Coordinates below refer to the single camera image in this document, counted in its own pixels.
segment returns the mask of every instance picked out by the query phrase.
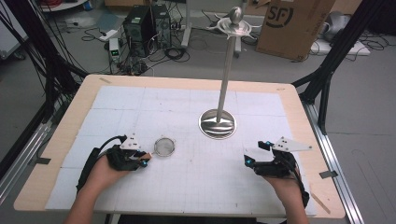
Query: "metal strainer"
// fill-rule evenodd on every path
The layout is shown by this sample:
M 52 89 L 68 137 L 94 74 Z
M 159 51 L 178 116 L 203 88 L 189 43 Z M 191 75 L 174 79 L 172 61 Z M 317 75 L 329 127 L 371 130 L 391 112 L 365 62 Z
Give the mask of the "metal strainer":
M 161 157 L 168 157 L 175 151 L 175 142 L 167 137 L 158 139 L 154 144 L 154 153 Z

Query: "floor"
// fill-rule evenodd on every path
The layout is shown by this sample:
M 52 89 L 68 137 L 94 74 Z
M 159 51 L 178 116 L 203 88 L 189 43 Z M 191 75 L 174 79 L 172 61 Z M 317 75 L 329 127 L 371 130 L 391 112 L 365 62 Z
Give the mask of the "floor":
M 76 9 L 57 16 L 62 18 L 73 13 Z M 101 8 L 89 15 L 98 20 L 102 13 Z M 122 16 L 114 27 L 121 22 Z M 104 44 L 84 42 L 81 40 L 84 35 L 83 29 L 63 33 L 67 48 L 86 70 L 92 73 L 106 70 L 108 57 Z M 191 36 L 187 62 L 159 63 L 142 76 L 221 79 L 225 37 L 199 30 L 193 30 Z M 396 44 L 395 36 L 386 39 Z M 324 56 L 311 55 L 302 63 L 294 63 L 256 52 L 253 46 L 243 44 L 239 58 L 233 58 L 230 79 L 291 83 L 315 71 L 323 59 Z M 344 60 L 332 79 L 327 131 L 365 223 L 394 223 L 396 219 L 395 59 L 395 47 L 372 50 L 369 56 L 359 56 L 354 62 Z M 43 102 L 44 92 L 29 59 L 8 58 L 0 63 L 0 159 Z M 13 209 L 13 202 L 32 169 L 30 165 L 27 167 L 0 205 L 0 223 L 60 223 L 64 219 L 65 213 L 29 213 Z M 105 216 L 98 214 L 93 223 L 104 223 L 104 220 Z M 312 219 L 311 223 L 348 223 L 348 220 Z

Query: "cardboard box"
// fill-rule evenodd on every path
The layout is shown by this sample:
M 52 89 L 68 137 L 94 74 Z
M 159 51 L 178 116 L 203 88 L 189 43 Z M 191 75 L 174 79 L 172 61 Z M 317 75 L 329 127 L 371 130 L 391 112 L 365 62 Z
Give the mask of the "cardboard box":
M 105 0 L 107 7 L 132 7 L 134 5 L 149 6 L 149 0 Z
M 272 0 L 256 50 L 302 61 L 335 0 Z

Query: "table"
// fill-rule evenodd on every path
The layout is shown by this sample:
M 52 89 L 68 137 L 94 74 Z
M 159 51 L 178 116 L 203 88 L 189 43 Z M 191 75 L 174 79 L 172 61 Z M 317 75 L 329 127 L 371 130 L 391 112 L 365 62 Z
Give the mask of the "table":
M 35 167 L 14 203 L 15 209 L 45 211 L 47 200 L 55 185 L 64 157 L 73 145 L 78 129 L 90 110 L 96 93 L 105 85 L 218 90 L 220 81 L 103 75 L 86 77 L 42 154 L 42 157 L 51 159 L 50 163 L 48 165 L 38 164 Z M 295 88 L 290 84 L 230 81 L 229 90 L 271 92 L 280 96 L 294 140 L 304 142 L 314 148 L 312 151 L 300 152 L 300 158 L 311 188 L 311 200 L 317 208 L 317 217 L 343 218 L 345 210 L 332 180 L 330 178 L 322 179 L 319 176 L 319 173 L 327 170 L 327 166 Z

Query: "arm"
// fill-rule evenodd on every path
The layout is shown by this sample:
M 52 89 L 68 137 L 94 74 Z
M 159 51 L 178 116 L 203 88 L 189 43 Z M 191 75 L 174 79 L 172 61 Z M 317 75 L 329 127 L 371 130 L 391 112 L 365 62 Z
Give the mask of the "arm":
M 272 177 L 265 177 L 264 179 L 273 186 L 277 197 L 285 207 L 288 224 L 308 223 L 300 188 L 296 180 Z
M 100 193 L 128 173 L 129 171 L 112 169 L 108 165 L 107 157 L 101 157 L 93 166 L 86 184 L 78 192 L 64 224 L 91 223 L 93 208 Z

